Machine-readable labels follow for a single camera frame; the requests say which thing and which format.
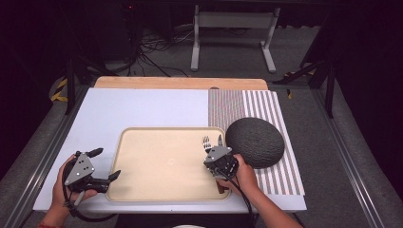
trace striped cloth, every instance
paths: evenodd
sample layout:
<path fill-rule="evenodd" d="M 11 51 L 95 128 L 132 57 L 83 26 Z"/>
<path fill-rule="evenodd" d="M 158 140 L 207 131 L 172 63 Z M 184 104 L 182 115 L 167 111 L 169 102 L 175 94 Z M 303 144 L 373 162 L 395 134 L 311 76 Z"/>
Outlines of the striped cloth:
<path fill-rule="evenodd" d="M 231 123 L 245 117 L 269 122 L 278 129 L 285 142 L 284 156 L 277 164 L 255 169 L 260 189 L 265 194 L 305 195 L 277 93 L 268 90 L 209 90 L 209 126 L 220 127 L 226 132 Z"/>

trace dark background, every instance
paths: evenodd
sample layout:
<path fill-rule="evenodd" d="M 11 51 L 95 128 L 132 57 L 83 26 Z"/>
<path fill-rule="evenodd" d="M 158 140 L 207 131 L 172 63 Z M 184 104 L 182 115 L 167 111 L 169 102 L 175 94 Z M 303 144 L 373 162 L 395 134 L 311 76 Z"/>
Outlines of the dark background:
<path fill-rule="evenodd" d="M 67 59 L 73 52 L 71 47 L 100 65 L 105 60 L 124 59 L 132 53 L 127 51 L 130 48 L 127 24 L 122 19 L 122 6 L 117 3 L 66 3 L 63 5 L 65 14 L 52 14 L 49 11 L 60 9 L 54 4 L 49 4 L 48 8 L 46 2 L 8 1 L 0 9 L 1 177 L 48 113 L 51 107 L 48 91 L 54 81 L 63 76 Z M 189 5 L 135 7 L 142 18 L 138 24 L 155 29 L 166 39 L 172 38 L 174 27 L 192 23 L 193 10 L 189 8 L 193 7 Z M 305 10 L 284 7 L 278 25 L 321 26 L 328 12 L 312 6 Z M 340 49 L 342 52 L 335 62 L 336 78 L 378 164 L 403 198 L 399 179 L 403 173 L 400 165 L 403 160 L 403 102 L 399 83 L 403 66 L 403 20 L 398 6 L 386 1 L 375 1 L 364 12 L 357 8 L 345 13 L 350 13 L 343 15 L 350 21 L 344 23 L 353 25 L 359 21 L 359 26 L 354 30 L 337 27 L 327 35 L 318 36 L 311 56 L 305 60 L 323 58 L 327 48 L 336 44 L 330 42 L 333 35 L 347 34 L 347 43 L 343 43 L 344 48 Z M 70 29 L 61 23 L 66 18 Z M 106 39 L 100 34 L 110 35 Z"/>

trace hand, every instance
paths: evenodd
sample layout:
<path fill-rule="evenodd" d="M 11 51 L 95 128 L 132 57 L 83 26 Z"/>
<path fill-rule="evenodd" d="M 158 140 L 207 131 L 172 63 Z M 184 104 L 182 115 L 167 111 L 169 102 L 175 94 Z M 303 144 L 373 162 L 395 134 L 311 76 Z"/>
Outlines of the hand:
<path fill-rule="evenodd" d="M 63 171 L 65 169 L 65 166 L 68 162 L 74 159 L 74 155 L 71 155 L 70 158 L 68 158 L 65 163 L 59 168 L 59 173 L 57 175 L 57 180 L 53 185 L 53 198 L 51 201 L 51 205 L 48 209 L 47 214 L 45 217 L 42 219 L 42 223 L 44 223 L 47 226 L 62 226 L 66 220 L 66 218 L 69 215 L 68 208 L 64 206 L 65 204 L 65 196 L 63 195 L 63 187 L 62 185 L 62 177 L 63 177 Z M 67 189 L 67 195 L 70 195 L 70 190 L 66 187 Z M 84 197 L 82 200 L 86 200 L 88 198 L 94 197 L 98 194 L 97 191 L 95 190 L 86 190 Z M 79 196 L 79 193 L 72 193 L 71 199 L 72 200 L 77 200 Z"/>
<path fill-rule="evenodd" d="M 53 185 L 53 199 L 50 207 L 63 207 L 65 203 L 65 196 L 63 195 L 63 187 L 62 187 L 62 177 L 63 177 L 63 170 L 68 162 L 74 159 L 74 155 L 71 155 L 70 158 L 63 163 L 63 165 L 59 168 L 59 174 L 57 175 L 57 180 Z M 95 190 L 87 190 L 83 200 L 96 196 L 98 193 Z M 67 195 L 70 195 L 70 190 L 67 188 Z M 71 195 L 72 200 L 76 200 L 79 196 L 79 193 L 73 192 Z"/>
<path fill-rule="evenodd" d="M 245 163 L 242 155 L 236 154 L 234 157 L 238 160 L 240 167 L 238 168 L 236 178 L 233 181 L 240 186 L 240 189 L 245 193 L 246 196 L 253 194 L 255 191 L 260 191 L 258 186 L 258 180 L 256 179 L 256 174 L 252 166 Z M 223 186 L 230 188 L 238 196 L 240 196 L 240 191 L 232 184 L 230 181 L 225 181 L 222 179 L 217 179 L 217 182 Z"/>

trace person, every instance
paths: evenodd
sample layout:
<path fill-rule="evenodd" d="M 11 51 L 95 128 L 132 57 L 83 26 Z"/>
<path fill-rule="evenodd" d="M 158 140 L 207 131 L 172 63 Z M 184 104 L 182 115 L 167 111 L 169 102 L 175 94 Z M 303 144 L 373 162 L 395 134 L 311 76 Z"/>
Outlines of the person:
<path fill-rule="evenodd" d="M 293 220 L 291 217 L 289 217 L 285 212 L 283 212 L 278 206 L 276 206 L 264 193 L 259 189 L 258 186 L 258 181 L 255 175 L 254 169 L 245 163 L 243 157 L 241 155 L 234 155 L 234 157 L 238 160 L 240 167 L 237 173 L 237 177 L 233 179 L 233 181 L 238 184 L 242 190 L 242 192 L 246 195 L 246 197 L 250 200 L 251 204 L 258 210 L 259 215 L 263 219 L 264 224 L 268 228 L 301 228 L 302 226 L 299 225 L 295 220 Z M 53 186 L 53 197 L 52 197 L 52 203 L 43 217 L 42 221 L 38 224 L 38 227 L 64 227 L 65 221 L 69 215 L 68 209 L 64 206 L 65 203 L 65 198 L 63 195 L 63 188 L 62 188 L 62 173 L 65 165 L 67 162 L 73 159 L 73 156 L 68 158 L 68 160 L 60 167 L 59 169 L 59 174 L 57 176 L 57 181 L 55 182 Z M 231 189 L 235 194 L 241 197 L 240 191 L 230 182 L 230 181 L 225 181 L 221 179 L 217 179 L 218 183 L 223 186 Z M 87 190 L 85 192 L 85 196 L 83 200 L 87 200 L 93 196 L 96 196 L 97 192 L 95 190 Z M 72 200 L 76 200 L 78 198 L 78 194 L 73 193 L 72 194 Z M 125 224 L 130 224 L 130 227 L 136 228 L 136 223 L 133 221 L 128 221 L 127 218 L 130 218 L 132 215 L 122 215 L 122 217 L 118 218 L 117 221 L 117 226 L 119 226 L 119 223 Z M 169 217 L 175 217 L 175 215 L 163 215 L 165 218 Z M 145 219 L 149 218 L 147 215 L 137 215 L 137 217 L 143 217 Z M 217 218 L 221 218 L 223 220 L 226 220 L 225 215 L 217 215 Z M 238 218 L 238 219 L 247 219 L 248 217 L 242 217 L 242 216 L 232 216 L 232 218 Z M 203 219 L 203 220 L 211 220 L 210 218 L 206 219 L 205 215 L 195 215 L 195 217 L 192 218 L 193 220 L 195 219 Z M 152 219 L 152 220 L 159 220 L 162 222 L 166 222 L 164 219 Z M 183 220 L 177 220 L 176 218 L 176 225 L 178 225 L 178 222 L 181 222 Z M 188 220 L 183 221 L 184 223 L 182 225 L 189 225 Z M 236 226 L 232 227 L 240 227 L 240 223 L 237 223 L 238 221 L 235 219 L 235 222 L 230 218 L 229 221 L 232 221 L 233 223 L 236 223 Z"/>

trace wooden edge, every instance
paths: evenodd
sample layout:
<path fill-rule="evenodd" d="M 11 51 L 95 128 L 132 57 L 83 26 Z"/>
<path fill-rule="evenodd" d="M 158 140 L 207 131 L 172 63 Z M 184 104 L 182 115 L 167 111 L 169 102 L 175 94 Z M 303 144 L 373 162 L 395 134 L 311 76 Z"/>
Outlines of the wooden edge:
<path fill-rule="evenodd" d="M 268 90 L 262 79 L 236 78 L 171 78 L 171 77 L 116 77 L 103 76 L 96 88 L 160 88 L 160 89 L 236 89 Z"/>

